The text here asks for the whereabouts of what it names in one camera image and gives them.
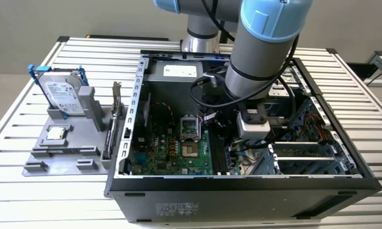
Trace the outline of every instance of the hard drive label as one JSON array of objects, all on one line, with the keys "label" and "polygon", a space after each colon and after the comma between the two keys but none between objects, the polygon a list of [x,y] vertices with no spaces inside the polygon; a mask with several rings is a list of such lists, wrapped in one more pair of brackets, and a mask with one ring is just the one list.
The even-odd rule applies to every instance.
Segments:
[{"label": "hard drive label", "polygon": [[46,82],[54,106],[67,115],[82,115],[81,103],[78,102],[73,86],[67,83]]}]

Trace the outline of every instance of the green circuit board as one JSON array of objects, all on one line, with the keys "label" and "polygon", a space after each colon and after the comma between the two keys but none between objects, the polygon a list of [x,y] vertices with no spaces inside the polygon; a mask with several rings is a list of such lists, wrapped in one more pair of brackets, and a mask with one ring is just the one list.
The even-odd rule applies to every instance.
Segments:
[{"label": "green circuit board", "polygon": [[202,131],[201,139],[180,142],[178,135],[156,134],[150,136],[150,147],[145,163],[133,165],[133,175],[212,175],[208,133]]}]

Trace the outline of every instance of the floor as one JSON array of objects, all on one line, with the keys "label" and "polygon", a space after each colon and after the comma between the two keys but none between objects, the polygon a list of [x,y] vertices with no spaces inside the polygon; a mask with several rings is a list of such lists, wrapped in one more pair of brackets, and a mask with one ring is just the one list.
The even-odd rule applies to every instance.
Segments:
[{"label": "floor", "polygon": [[18,96],[27,80],[27,74],[0,74],[0,119]]}]

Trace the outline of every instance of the black cable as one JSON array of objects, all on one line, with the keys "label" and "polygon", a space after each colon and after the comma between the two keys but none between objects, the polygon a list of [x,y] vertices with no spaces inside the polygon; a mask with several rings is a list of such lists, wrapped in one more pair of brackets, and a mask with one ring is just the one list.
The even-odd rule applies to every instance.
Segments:
[{"label": "black cable", "polygon": [[205,106],[205,107],[209,107],[209,108],[223,108],[223,107],[225,107],[225,106],[237,104],[239,102],[241,102],[241,101],[249,99],[251,97],[253,97],[255,95],[257,95],[260,92],[263,92],[263,91],[271,86],[271,84],[275,82],[275,80],[276,80],[276,79],[280,77],[280,75],[283,74],[283,72],[284,72],[284,70],[285,70],[285,68],[287,68],[287,66],[288,66],[288,64],[289,64],[289,61],[291,61],[291,59],[292,59],[293,52],[295,52],[295,48],[296,48],[296,46],[297,46],[297,42],[299,42],[299,35],[297,35],[296,38],[293,39],[293,42],[292,42],[292,45],[291,45],[289,54],[288,54],[288,56],[287,56],[287,58],[285,58],[284,64],[283,64],[283,66],[281,66],[279,72],[273,75],[273,78],[264,84],[264,86],[261,86],[261,88],[259,88],[259,89],[257,89],[255,92],[252,92],[249,95],[247,95],[245,97],[241,97],[241,98],[239,98],[239,99],[236,99],[236,100],[233,100],[233,101],[231,101],[231,102],[228,102],[228,103],[224,103],[224,104],[217,104],[217,105],[207,104],[207,103],[201,102],[201,101],[193,96],[193,94],[192,94],[192,89],[193,89],[193,87],[196,87],[197,85],[205,83],[205,82],[201,83],[200,80],[196,80],[196,81],[192,83],[190,87],[189,87],[189,96],[190,96],[190,99],[192,99],[198,105],[201,105],[201,106]]},{"label": "black cable", "polygon": [[367,83],[367,86],[370,85],[371,82],[374,82],[374,80],[382,75],[382,73],[379,75],[375,76],[375,78],[372,78],[372,80]]},{"label": "black cable", "polygon": [[293,118],[293,115],[295,115],[295,98],[293,98],[293,93],[291,91],[291,88],[288,87],[288,85],[287,85],[287,83],[281,77],[279,77],[279,81],[280,81],[283,87],[285,88],[285,91],[287,91],[288,97],[289,97],[291,111],[289,111],[289,116],[287,118],[287,122],[289,122],[289,120]]},{"label": "black cable", "polygon": [[215,15],[213,15],[212,11],[209,10],[205,1],[201,0],[201,2],[202,2],[202,6],[204,6],[205,13],[207,13],[208,16],[209,16],[212,23],[216,25],[217,29],[219,29],[220,32],[227,36],[227,38],[233,42],[233,41],[235,41],[235,38],[233,38],[232,35],[224,30],[223,26],[221,26],[220,23],[217,22],[217,20],[216,20],[216,18],[215,18]]}]

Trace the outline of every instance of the wire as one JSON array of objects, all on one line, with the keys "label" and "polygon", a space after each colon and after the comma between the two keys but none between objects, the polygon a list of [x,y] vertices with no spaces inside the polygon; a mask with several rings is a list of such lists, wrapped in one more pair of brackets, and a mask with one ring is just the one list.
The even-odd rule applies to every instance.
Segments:
[{"label": "wire", "polygon": [[224,104],[217,104],[217,105],[212,105],[212,104],[207,104],[204,102],[201,102],[192,94],[192,89],[193,87],[196,87],[197,85],[200,85],[200,81],[196,80],[190,87],[189,87],[189,96],[190,96],[190,99],[201,106],[205,106],[205,107],[209,107],[209,108],[223,108],[225,106],[229,106],[229,105],[233,105],[233,104],[237,104],[239,102],[249,99],[251,97],[253,97],[255,95],[257,95],[260,92],[263,92],[269,86],[271,84],[275,82],[275,80],[279,78],[279,76],[283,74],[288,64],[289,64],[289,61],[292,59],[292,56],[293,56],[293,52],[295,52],[295,49],[296,49],[296,46],[297,46],[297,42],[299,42],[299,35],[296,35],[296,38],[293,39],[293,42],[292,42],[292,45],[291,45],[291,50],[289,50],[289,54],[285,58],[285,61],[284,61],[284,64],[279,70],[279,72],[273,75],[273,78],[264,84],[263,87],[260,87],[255,92],[252,92],[251,94],[248,94],[245,97],[241,97],[236,100],[232,100],[231,102],[227,102]]},{"label": "wire", "polygon": [[257,161],[255,161],[252,164],[249,164],[248,165],[248,167],[244,169],[244,171],[243,171],[243,174],[245,175],[245,171],[248,170],[248,168],[253,165],[253,164],[256,164],[257,163]]},{"label": "wire", "polygon": [[252,159],[249,156],[245,155],[245,153],[236,153],[237,156],[245,156],[248,158],[248,160],[251,161],[256,161],[256,159]]},{"label": "wire", "polygon": [[371,82],[374,82],[374,80],[382,75],[382,73],[379,75],[375,76],[375,78],[371,79],[371,81],[367,83],[367,86],[370,85]]},{"label": "wire", "polygon": [[[319,118],[316,117],[316,115],[311,114],[309,116],[313,118],[313,119],[312,119],[312,122],[313,122],[313,120],[319,120]],[[320,128],[320,126],[319,126],[317,124],[313,124],[313,125],[315,125],[316,131],[317,131],[317,134],[319,134],[321,140],[325,141],[325,139],[327,139],[325,133],[323,132],[323,130],[321,130],[321,128]]]},{"label": "wire", "polygon": [[217,22],[217,20],[216,20],[216,18],[215,18],[215,15],[213,15],[212,11],[209,10],[205,1],[201,0],[201,3],[202,3],[205,13],[207,13],[208,16],[209,16],[212,23],[216,25],[217,29],[219,29],[220,32],[227,36],[227,38],[233,42],[233,41],[235,41],[235,38],[233,38],[232,35],[224,30],[223,26],[221,26],[220,23]]},{"label": "wire", "polygon": [[165,104],[165,103],[160,103],[160,102],[156,102],[153,103],[156,105],[162,105],[164,107],[166,107],[169,113],[170,113],[170,122],[172,122],[172,125],[174,125],[174,122],[173,122],[173,114],[172,114],[172,110],[170,110],[170,107]]},{"label": "wire", "polygon": [[321,139],[321,140],[325,140],[325,139],[327,139],[325,134],[324,134],[321,128],[315,124],[315,120],[317,120],[317,117],[316,117],[315,115],[312,115],[312,114],[305,114],[305,115],[304,115],[304,118],[303,118],[303,127],[301,127],[301,129],[300,129],[300,132],[299,132],[296,138],[299,138],[300,135],[304,133],[305,126],[307,126],[307,122],[305,122],[307,117],[309,117],[311,120],[312,120],[312,124],[313,124],[313,126],[315,126],[316,131],[317,131],[317,134],[319,134],[320,139]]},{"label": "wire", "polygon": [[293,93],[291,91],[291,88],[288,87],[285,81],[283,80],[281,76],[279,77],[279,81],[283,85],[283,87],[285,88],[285,91],[288,93],[288,97],[289,97],[289,103],[291,103],[291,108],[289,108],[289,116],[287,118],[288,122],[289,120],[293,118],[293,115],[295,115],[295,98],[293,98]]}]

